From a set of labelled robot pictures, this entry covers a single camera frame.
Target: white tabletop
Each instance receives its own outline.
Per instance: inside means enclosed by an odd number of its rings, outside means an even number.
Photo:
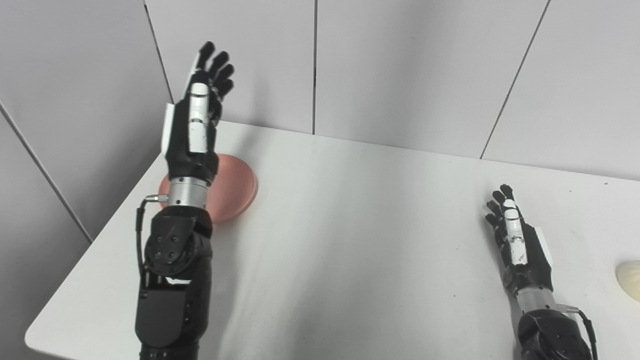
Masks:
[[[640,359],[640,304],[614,274],[640,259],[640,183],[228,122],[218,134],[259,191],[215,229],[200,359],[513,359],[483,219],[502,183],[543,228],[556,297],[593,319],[600,357]],[[158,158],[29,328],[31,348],[137,359],[134,214],[165,172]]]

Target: robot finger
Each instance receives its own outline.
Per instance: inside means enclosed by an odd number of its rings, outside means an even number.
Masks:
[[[491,200],[486,203],[486,207],[489,208],[495,214],[497,218],[502,217],[502,210],[500,209],[500,205],[498,205],[495,201]]]
[[[515,200],[513,198],[513,189],[509,185],[507,184],[500,185],[500,191],[502,191],[502,193],[507,197],[507,199]]]
[[[196,69],[203,70],[205,65],[207,65],[207,60],[211,57],[211,54],[216,50],[216,47],[213,46],[213,43],[207,41],[200,48],[200,56],[198,57],[198,62],[196,63]]]
[[[487,214],[484,219],[493,227],[497,227],[500,224],[500,220],[494,214]]]
[[[220,90],[220,88],[222,87],[222,84],[224,84],[224,82],[229,78],[229,76],[231,76],[235,71],[236,70],[233,65],[226,64],[225,67],[223,67],[222,69],[220,69],[220,71],[218,71],[218,76],[216,76],[216,79],[213,81],[213,87]]]
[[[220,90],[218,92],[220,99],[224,98],[233,88],[234,88],[234,81],[231,79],[227,79],[224,83],[222,83],[222,85],[220,85]]]
[[[229,61],[229,53],[226,51],[220,52],[220,54],[216,55],[211,62],[211,67],[209,67],[209,77],[211,79],[216,79],[216,75],[218,71]]]
[[[504,194],[502,194],[500,191],[495,190],[493,192],[493,198],[498,202],[498,204],[502,205],[502,203],[506,200],[506,198],[504,197]]]

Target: pink bowl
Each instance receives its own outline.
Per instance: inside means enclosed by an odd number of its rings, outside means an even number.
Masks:
[[[218,175],[207,196],[207,211],[214,224],[239,216],[251,205],[258,191],[258,181],[247,163],[231,155],[219,154],[218,157]],[[168,176],[160,182],[158,193],[169,193]]]

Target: fingertip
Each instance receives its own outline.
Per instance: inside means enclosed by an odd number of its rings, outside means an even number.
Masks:
[[[234,88],[234,81],[231,79],[227,79],[221,86],[220,86],[220,96],[224,97],[226,96],[231,89]]]
[[[489,224],[491,224],[491,226],[494,226],[494,227],[498,226],[498,224],[500,223],[500,222],[498,221],[498,218],[497,218],[497,217],[495,217],[495,215],[493,215],[493,214],[487,214],[487,215],[484,217],[484,219],[485,219]]]
[[[496,216],[501,216],[502,212],[500,211],[500,206],[493,200],[486,203],[486,207],[489,208]]]
[[[504,195],[498,190],[495,190],[492,195],[493,198],[498,202],[498,204],[502,204],[505,200]]]
[[[509,185],[507,184],[500,185],[500,190],[507,197],[507,199],[514,200],[513,189]]]

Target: robotic hand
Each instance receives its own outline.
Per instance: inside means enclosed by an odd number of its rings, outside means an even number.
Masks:
[[[527,224],[506,184],[493,192],[487,203],[493,212],[486,220],[495,231],[495,242],[504,262],[502,282],[514,295],[522,317],[518,341],[523,360],[597,360],[595,333],[591,320],[577,307],[557,304],[553,296],[551,266],[541,236]],[[580,314],[591,342],[580,335],[578,324],[565,313]]]
[[[184,97],[166,108],[163,154],[169,194],[147,196],[136,217],[140,290],[136,334],[140,359],[196,360],[198,342],[207,329],[211,294],[211,219],[207,192],[218,171],[214,152],[222,100],[234,84],[228,54],[207,60],[213,43],[201,49]],[[141,248],[147,202],[167,202],[151,221],[151,235]]]

